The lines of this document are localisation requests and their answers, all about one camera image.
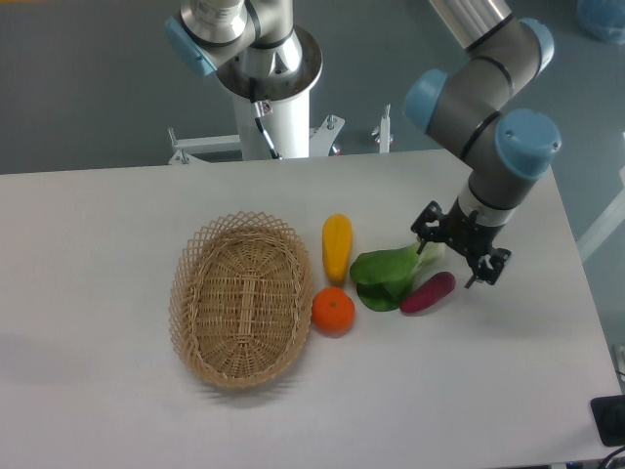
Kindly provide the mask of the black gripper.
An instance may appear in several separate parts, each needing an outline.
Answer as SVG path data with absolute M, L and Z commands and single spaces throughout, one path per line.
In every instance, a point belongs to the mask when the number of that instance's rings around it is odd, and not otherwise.
M 480 224 L 476 216 L 463 211 L 459 199 L 454 201 L 446 215 L 437 202 L 431 201 L 410 227 L 420 244 L 446 242 L 466 257 L 472 271 L 465 283 L 466 288 L 476 282 L 494 285 L 501 276 L 512 257 L 510 250 L 493 247 L 493 241 L 502 229 L 502 225 Z

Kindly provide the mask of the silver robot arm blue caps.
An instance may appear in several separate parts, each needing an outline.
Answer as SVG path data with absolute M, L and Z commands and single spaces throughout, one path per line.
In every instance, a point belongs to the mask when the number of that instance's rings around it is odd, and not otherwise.
M 472 281 L 494 284 L 511 256 L 494 239 L 562 145 L 545 114 L 504 111 L 550 63 L 553 37 L 503 1 L 436 1 L 434 8 L 469 61 L 454 74 L 425 72 L 403 111 L 471 175 L 450 210 L 431 202 L 412 231 L 422 244 L 443 243 L 463 256 Z M 294 23 L 291 2 L 185 1 L 165 34 L 192 72 L 216 75 L 230 93 L 245 159 L 313 155 L 320 136 L 310 130 L 310 92 L 322 54 Z

